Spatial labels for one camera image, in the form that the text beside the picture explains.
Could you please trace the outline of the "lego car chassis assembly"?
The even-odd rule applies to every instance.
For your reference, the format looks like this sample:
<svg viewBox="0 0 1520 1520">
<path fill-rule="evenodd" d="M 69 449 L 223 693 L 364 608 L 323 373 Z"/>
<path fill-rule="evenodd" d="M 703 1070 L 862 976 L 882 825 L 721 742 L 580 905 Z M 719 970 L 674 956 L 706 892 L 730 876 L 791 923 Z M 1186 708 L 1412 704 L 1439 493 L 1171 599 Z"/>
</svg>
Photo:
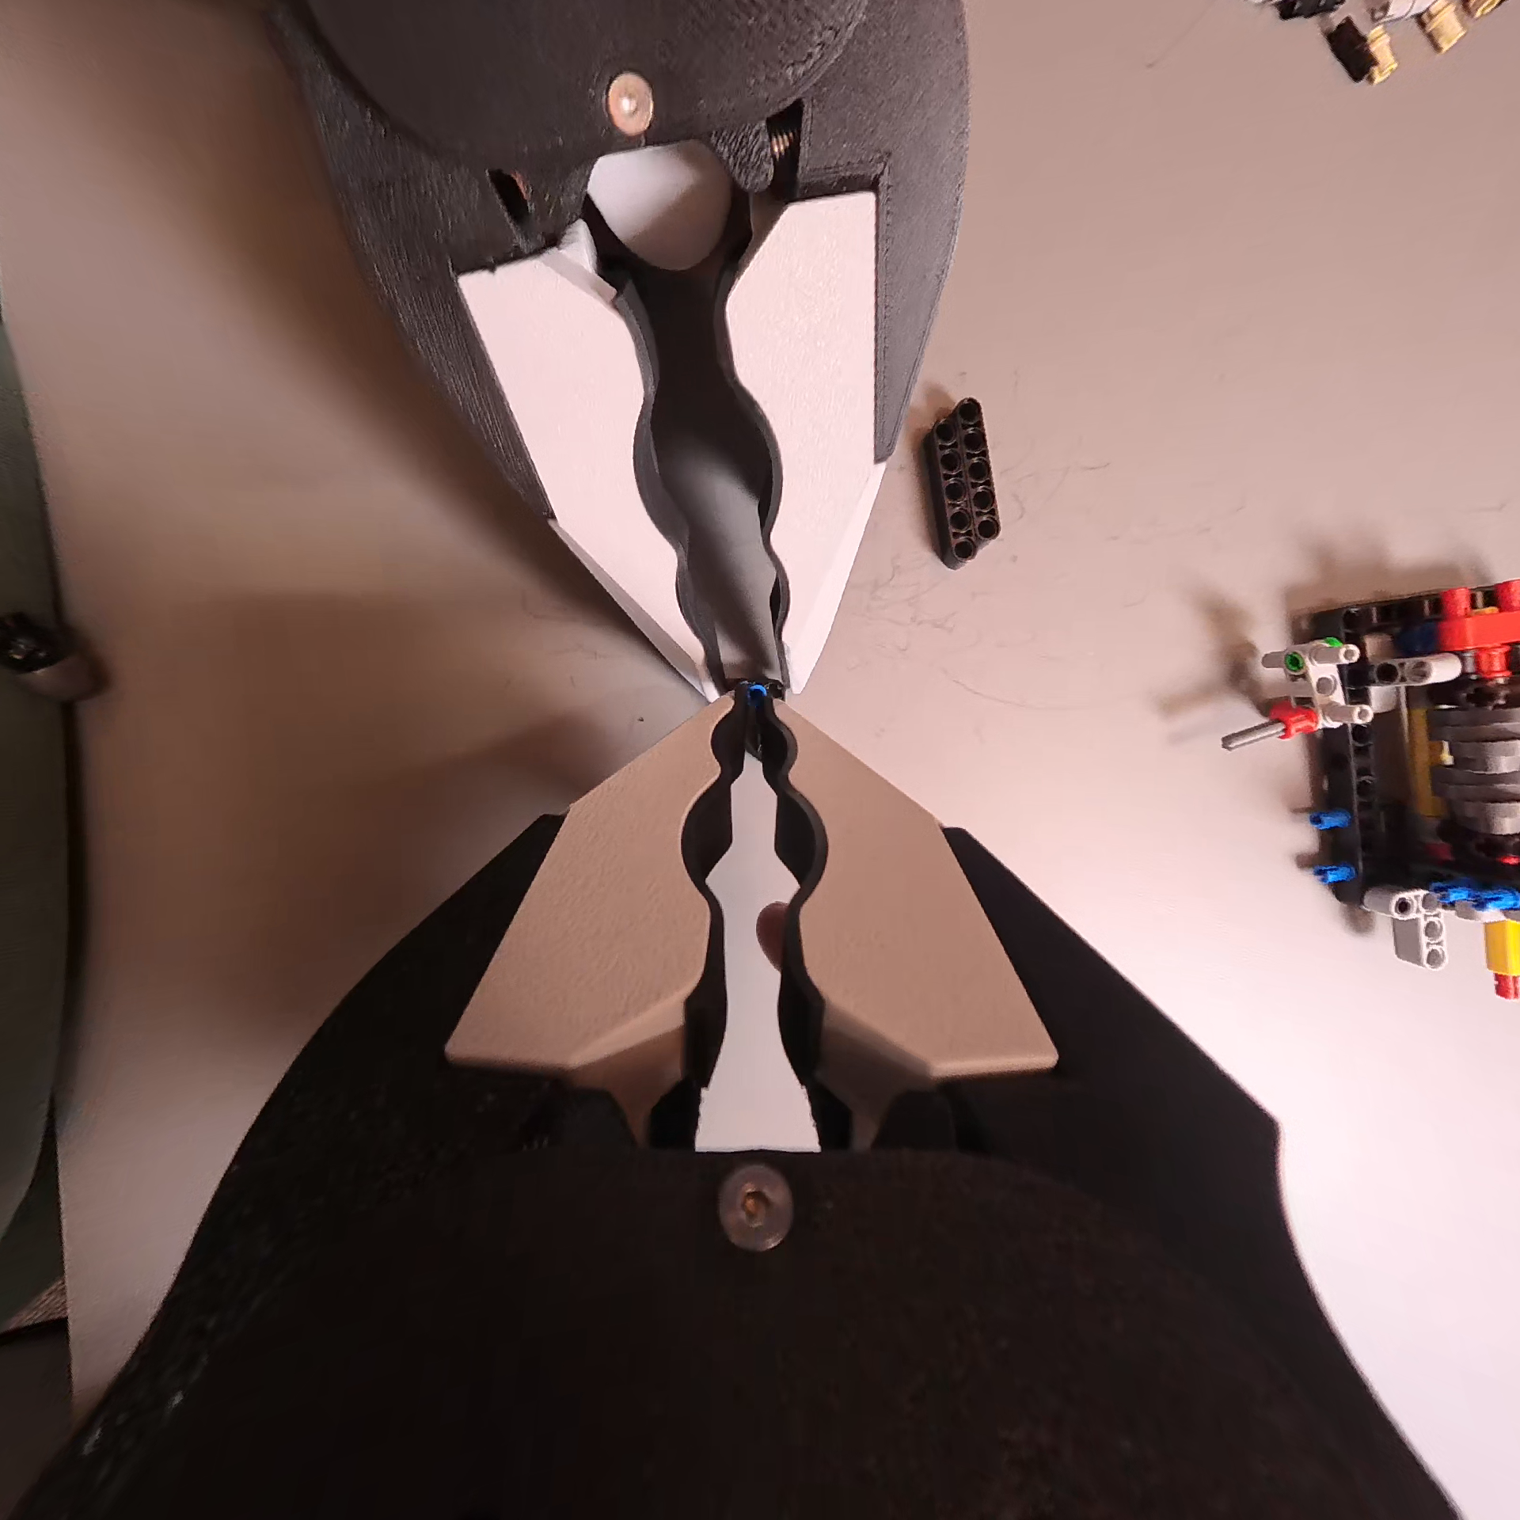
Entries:
<svg viewBox="0 0 1520 1520">
<path fill-rule="evenodd" d="M 1432 972 L 1448 921 L 1477 923 L 1495 996 L 1517 1001 L 1519 581 L 1307 614 L 1260 666 L 1284 692 L 1222 749 L 1309 746 L 1320 885 Z"/>
</svg>

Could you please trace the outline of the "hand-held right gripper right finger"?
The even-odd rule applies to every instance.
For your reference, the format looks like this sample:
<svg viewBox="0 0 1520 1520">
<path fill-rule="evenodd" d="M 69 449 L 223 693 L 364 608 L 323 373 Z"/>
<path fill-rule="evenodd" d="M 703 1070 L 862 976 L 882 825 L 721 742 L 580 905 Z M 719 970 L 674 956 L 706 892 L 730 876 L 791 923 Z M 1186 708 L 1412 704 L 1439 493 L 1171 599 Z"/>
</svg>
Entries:
<svg viewBox="0 0 1520 1520">
<path fill-rule="evenodd" d="M 940 820 L 779 697 L 757 701 L 786 907 L 779 1021 L 824 1148 L 945 1084 L 1059 1052 Z"/>
</svg>

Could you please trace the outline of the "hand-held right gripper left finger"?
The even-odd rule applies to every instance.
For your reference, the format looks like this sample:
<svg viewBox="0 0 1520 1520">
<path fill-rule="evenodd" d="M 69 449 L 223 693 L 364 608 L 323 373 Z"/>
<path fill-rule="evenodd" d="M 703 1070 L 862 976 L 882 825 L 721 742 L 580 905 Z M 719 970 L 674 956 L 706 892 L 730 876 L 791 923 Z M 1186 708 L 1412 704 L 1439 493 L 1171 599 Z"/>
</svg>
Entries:
<svg viewBox="0 0 1520 1520">
<path fill-rule="evenodd" d="M 728 1028 L 710 876 L 746 759 L 734 693 L 565 815 L 446 1044 L 453 1064 L 601 1090 L 641 1142 L 692 1146 Z"/>
</svg>

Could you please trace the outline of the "pile of small lego pieces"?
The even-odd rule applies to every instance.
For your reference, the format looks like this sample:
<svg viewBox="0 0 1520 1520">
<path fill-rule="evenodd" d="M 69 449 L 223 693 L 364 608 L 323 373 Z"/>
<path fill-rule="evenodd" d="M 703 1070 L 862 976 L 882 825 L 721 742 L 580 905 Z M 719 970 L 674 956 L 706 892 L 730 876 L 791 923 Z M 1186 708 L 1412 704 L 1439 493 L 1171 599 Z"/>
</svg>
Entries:
<svg viewBox="0 0 1520 1520">
<path fill-rule="evenodd" d="M 1314 26 L 1345 76 L 1383 85 L 1399 67 L 1398 42 L 1419 35 L 1443 56 L 1504 2 L 1253 2 L 1285 24 Z"/>
</svg>

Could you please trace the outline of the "black double lego beam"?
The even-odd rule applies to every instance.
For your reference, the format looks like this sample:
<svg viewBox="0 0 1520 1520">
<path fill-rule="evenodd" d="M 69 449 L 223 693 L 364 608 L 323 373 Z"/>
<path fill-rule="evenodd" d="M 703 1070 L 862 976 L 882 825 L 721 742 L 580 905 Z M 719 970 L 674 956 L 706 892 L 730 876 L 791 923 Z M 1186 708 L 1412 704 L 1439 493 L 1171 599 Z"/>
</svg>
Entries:
<svg viewBox="0 0 1520 1520">
<path fill-rule="evenodd" d="M 956 572 L 1001 536 L 996 471 L 981 402 L 965 397 L 931 424 L 922 455 L 938 554 Z"/>
</svg>

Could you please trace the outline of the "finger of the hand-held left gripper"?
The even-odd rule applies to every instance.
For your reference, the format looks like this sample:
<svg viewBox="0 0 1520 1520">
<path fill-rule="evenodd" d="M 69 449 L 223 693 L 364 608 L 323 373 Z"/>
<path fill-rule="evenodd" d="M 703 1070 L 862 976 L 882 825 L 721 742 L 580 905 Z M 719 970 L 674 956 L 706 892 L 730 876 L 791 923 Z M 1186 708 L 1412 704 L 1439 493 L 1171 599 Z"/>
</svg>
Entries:
<svg viewBox="0 0 1520 1520">
<path fill-rule="evenodd" d="M 724 297 L 735 380 L 773 453 L 770 549 L 790 692 L 813 675 L 878 500 L 878 198 L 764 212 Z"/>
<path fill-rule="evenodd" d="M 589 208 L 545 252 L 458 288 L 551 527 L 676 673 L 717 697 L 717 628 L 659 467 L 659 360 L 632 268 Z"/>
</svg>

